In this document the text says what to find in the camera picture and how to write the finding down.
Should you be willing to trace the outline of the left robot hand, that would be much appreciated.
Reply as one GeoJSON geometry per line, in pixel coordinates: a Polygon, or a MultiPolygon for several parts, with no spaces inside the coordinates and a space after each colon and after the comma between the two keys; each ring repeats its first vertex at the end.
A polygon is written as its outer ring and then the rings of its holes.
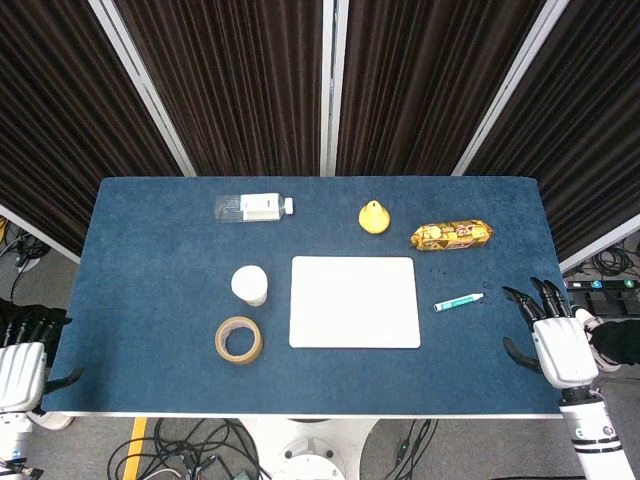
{"type": "Polygon", "coordinates": [[[51,380],[66,311],[43,305],[1,301],[1,411],[41,414],[42,398],[74,384],[82,367],[51,380]]]}

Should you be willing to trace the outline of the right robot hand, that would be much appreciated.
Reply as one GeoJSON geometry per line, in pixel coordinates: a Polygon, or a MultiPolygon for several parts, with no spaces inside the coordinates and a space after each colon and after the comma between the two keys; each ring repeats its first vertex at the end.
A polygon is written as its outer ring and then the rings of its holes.
{"type": "Polygon", "coordinates": [[[584,328],[569,308],[562,291],[549,280],[532,277],[540,299],[504,286],[505,297],[516,304],[531,334],[536,355],[520,352],[512,339],[502,339],[507,355],[517,365],[544,375],[558,390],[586,387],[598,376],[598,368],[584,328]]]}

